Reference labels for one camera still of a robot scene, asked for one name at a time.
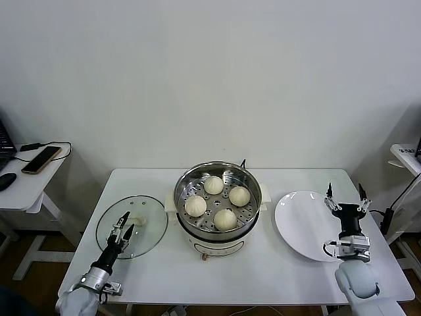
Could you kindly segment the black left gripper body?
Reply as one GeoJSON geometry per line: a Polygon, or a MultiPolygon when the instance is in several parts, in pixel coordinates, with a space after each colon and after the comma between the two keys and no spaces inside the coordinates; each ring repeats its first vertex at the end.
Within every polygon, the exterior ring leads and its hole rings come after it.
{"type": "Polygon", "coordinates": [[[128,246],[127,240],[116,241],[116,238],[109,238],[107,246],[97,261],[91,264],[91,267],[99,268],[108,274],[112,274],[112,266],[114,265],[117,257],[123,253],[128,246]]]}

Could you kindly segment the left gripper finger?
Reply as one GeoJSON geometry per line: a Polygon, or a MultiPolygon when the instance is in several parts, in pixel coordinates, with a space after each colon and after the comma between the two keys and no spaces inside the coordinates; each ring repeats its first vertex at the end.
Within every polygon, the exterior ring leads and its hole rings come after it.
{"type": "Polygon", "coordinates": [[[122,237],[120,237],[118,246],[119,246],[121,251],[124,251],[128,247],[130,238],[133,234],[133,230],[134,230],[134,224],[131,224],[130,227],[128,228],[128,230],[125,231],[125,233],[122,235],[122,237]]]}
{"type": "Polygon", "coordinates": [[[118,245],[120,237],[122,237],[125,231],[128,230],[128,228],[124,230],[124,226],[128,220],[129,215],[129,211],[125,212],[125,214],[121,216],[115,224],[113,224],[111,233],[108,237],[108,243],[118,245]]]}

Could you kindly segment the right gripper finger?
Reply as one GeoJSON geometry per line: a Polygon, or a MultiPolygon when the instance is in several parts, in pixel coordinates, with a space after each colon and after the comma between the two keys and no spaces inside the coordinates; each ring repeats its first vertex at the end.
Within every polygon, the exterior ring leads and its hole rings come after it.
{"type": "Polygon", "coordinates": [[[359,198],[360,203],[357,207],[357,211],[361,213],[366,213],[372,201],[368,199],[366,191],[362,187],[361,183],[359,183],[359,198]]]}
{"type": "Polygon", "coordinates": [[[324,203],[328,207],[330,211],[339,211],[341,207],[338,203],[336,203],[333,199],[333,190],[332,190],[332,183],[330,182],[328,185],[328,189],[326,191],[326,196],[324,198],[324,203]]]}

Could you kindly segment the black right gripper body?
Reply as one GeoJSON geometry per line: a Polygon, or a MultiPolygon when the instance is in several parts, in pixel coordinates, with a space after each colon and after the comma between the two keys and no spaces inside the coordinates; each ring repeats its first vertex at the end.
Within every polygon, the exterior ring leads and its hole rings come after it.
{"type": "Polygon", "coordinates": [[[364,212],[359,211],[357,204],[339,203],[341,209],[332,211],[332,215],[337,217],[341,223],[340,236],[363,236],[359,221],[364,218],[364,212]]]}

